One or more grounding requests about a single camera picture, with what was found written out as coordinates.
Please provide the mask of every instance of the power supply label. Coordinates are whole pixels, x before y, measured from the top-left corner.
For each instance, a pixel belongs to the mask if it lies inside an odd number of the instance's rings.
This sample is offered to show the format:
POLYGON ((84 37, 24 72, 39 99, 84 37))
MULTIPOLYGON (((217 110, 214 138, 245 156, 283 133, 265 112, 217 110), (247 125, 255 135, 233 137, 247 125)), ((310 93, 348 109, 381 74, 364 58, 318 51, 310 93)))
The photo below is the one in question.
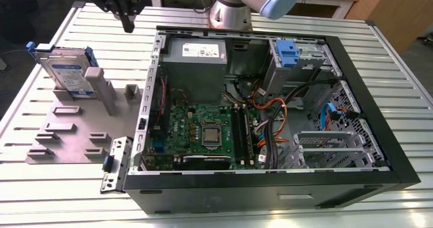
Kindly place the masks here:
POLYGON ((80 65, 54 64, 51 67, 58 79, 75 97, 87 98, 95 92, 83 76, 80 65))
POLYGON ((186 43, 182 47, 183 57, 219 57, 218 44, 186 43))

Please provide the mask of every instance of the green motherboard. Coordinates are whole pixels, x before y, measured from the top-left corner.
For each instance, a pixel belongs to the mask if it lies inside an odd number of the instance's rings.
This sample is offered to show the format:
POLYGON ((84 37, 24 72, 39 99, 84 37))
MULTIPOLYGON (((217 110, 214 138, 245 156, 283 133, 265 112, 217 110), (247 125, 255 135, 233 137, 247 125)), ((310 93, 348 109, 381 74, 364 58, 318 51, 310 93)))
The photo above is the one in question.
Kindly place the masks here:
POLYGON ((246 107, 239 109, 233 106, 172 106, 168 136, 164 141, 152 141, 154 151, 146 155, 147 168, 174 170, 175 162, 183 156, 203 155, 230 157, 230 169, 257 169, 254 141, 253 136, 247 134, 250 122, 255 117, 257 111, 247 110, 246 107))

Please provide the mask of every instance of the ram slot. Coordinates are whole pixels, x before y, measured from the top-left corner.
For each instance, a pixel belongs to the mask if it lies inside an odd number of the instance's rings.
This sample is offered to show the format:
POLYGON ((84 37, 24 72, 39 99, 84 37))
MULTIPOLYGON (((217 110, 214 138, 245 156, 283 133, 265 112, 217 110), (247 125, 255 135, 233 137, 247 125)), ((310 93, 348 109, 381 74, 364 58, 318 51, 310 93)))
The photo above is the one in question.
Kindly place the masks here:
POLYGON ((246 139, 246 143, 247 143, 247 162, 249 163, 254 163, 254 158, 253 158, 253 134, 251 134, 251 127, 250 127, 250 115, 249 115, 249 109, 245 106, 243 107, 245 110, 245 126, 246 126, 246 135, 247 135, 247 139, 246 139))
POLYGON ((249 148, 249 125, 246 123, 246 114, 245 114, 245 109, 239 108, 238 110, 238 121, 239 121, 239 130, 241 130, 241 139, 242 139, 242 150, 243 150, 243 158, 245 162, 249 163, 250 160, 250 148, 249 148))
POLYGON ((231 134, 234 140, 237 163, 245 162, 243 140, 241 135, 239 109, 231 111, 231 134))

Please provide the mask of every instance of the side panel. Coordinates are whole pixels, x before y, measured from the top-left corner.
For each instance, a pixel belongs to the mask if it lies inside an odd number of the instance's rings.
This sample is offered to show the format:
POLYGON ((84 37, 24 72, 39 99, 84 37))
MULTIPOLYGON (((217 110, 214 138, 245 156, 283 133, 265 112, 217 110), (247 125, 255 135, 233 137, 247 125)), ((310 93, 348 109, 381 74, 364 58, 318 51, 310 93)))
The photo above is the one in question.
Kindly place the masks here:
POLYGON ((348 206, 386 189, 377 185, 301 185, 127 190, 147 214, 286 210, 348 206))
POLYGON ((369 93, 360 73, 353 65, 345 47, 337 37, 326 36, 326 42, 330 46, 330 50, 342 70, 344 76, 348 79, 348 84, 360 104, 362 115, 368 120, 373 134, 378 141, 378 145, 381 146, 384 154, 388 158, 389 165, 397 172, 402 183, 418 183, 421 182, 420 178, 417 177, 397 138, 386 123, 372 94, 369 93))

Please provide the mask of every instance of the motherboard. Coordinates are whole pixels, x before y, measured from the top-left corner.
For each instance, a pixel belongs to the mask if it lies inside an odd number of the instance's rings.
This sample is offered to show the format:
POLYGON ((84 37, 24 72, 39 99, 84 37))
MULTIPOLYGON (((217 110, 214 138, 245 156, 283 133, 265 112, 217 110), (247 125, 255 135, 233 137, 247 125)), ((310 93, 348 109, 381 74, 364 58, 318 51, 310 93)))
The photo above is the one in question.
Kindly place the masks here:
POLYGON ((257 114, 238 105, 171 106, 168 135, 151 142, 147 169, 255 169, 251 122, 257 114))

